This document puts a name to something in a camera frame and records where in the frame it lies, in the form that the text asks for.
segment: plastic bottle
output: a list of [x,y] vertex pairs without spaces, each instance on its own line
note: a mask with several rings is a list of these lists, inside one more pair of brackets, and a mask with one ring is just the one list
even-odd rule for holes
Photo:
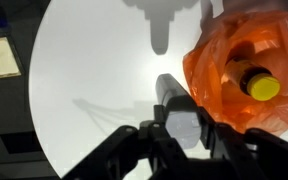
[[234,58],[228,61],[225,75],[244,94],[258,101],[270,100],[280,90],[279,81],[268,69],[244,58]]

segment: orange plastic bag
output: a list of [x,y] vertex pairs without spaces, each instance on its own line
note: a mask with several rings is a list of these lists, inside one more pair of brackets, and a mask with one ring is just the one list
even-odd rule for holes
[[[225,64],[236,55],[270,70],[280,81],[279,94],[256,101],[226,79]],[[280,135],[288,129],[288,12],[224,17],[209,40],[185,56],[183,66],[192,97],[215,121],[241,133],[257,127]]]

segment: white table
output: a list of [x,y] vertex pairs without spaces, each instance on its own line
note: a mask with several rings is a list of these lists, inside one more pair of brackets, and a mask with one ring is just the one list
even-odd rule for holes
[[[29,89],[39,141],[60,177],[118,126],[153,118],[159,74],[171,73],[187,88],[182,59],[199,38],[200,19],[198,0],[52,0]],[[187,154],[208,156],[201,145]],[[140,162],[126,179],[149,176]]]

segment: plastic bag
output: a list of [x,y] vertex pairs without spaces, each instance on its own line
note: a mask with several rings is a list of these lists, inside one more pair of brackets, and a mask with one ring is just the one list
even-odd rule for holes
[[[281,90],[260,102],[224,76],[225,64],[243,55],[269,69]],[[275,135],[288,129],[288,12],[236,13],[222,19],[203,45],[184,57],[191,96],[217,122],[244,133],[257,127]]]

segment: yellow bottle cap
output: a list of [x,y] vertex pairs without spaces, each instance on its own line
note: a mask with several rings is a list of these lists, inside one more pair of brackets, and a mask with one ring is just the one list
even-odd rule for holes
[[247,84],[247,92],[258,101],[272,99],[280,91],[280,82],[270,74],[254,76]]

